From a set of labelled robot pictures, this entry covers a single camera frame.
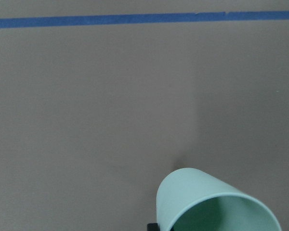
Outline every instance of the blue tape line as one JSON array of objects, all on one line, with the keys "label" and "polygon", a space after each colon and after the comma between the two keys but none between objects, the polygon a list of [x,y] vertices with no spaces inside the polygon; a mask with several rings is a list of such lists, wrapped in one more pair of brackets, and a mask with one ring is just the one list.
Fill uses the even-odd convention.
[{"label": "blue tape line", "polygon": [[154,13],[35,18],[3,18],[0,19],[0,28],[248,20],[289,20],[289,11],[229,13]]}]

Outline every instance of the black object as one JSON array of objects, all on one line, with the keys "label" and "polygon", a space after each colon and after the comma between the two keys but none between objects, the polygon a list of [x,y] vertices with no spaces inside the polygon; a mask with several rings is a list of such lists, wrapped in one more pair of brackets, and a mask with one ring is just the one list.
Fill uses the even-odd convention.
[{"label": "black object", "polygon": [[159,227],[157,223],[149,223],[146,225],[146,231],[159,231]]}]

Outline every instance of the gray floor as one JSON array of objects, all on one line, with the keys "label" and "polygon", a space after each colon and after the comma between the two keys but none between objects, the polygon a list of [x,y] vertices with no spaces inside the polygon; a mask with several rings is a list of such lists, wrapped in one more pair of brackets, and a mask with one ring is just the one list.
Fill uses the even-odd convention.
[{"label": "gray floor", "polygon": [[[289,10],[82,2],[5,1],[0,17]],[[179,167],[289,230],[289,21],[0,29],[0,231],[143,231]]]}]

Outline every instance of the painter's tape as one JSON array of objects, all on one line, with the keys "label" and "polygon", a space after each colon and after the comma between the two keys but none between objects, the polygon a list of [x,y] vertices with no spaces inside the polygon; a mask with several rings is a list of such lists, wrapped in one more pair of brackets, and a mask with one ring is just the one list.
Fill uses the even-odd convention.
[{"label": "painter's tape", "polygon": [[141,23],[178,23],[210,21],[289,20],[289,11],[153,13],[92,16],[2,18],[0,28],[41,26],[89,26]]}]

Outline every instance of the cup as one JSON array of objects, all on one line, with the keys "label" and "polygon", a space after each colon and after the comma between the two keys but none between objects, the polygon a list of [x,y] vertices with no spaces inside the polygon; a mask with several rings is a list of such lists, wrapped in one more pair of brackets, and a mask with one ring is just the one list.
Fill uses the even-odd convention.
[{"label": "cup", "polygon": [[169,174],[156,203],[160,231],[281,231],[262,202],[194,168]]}]

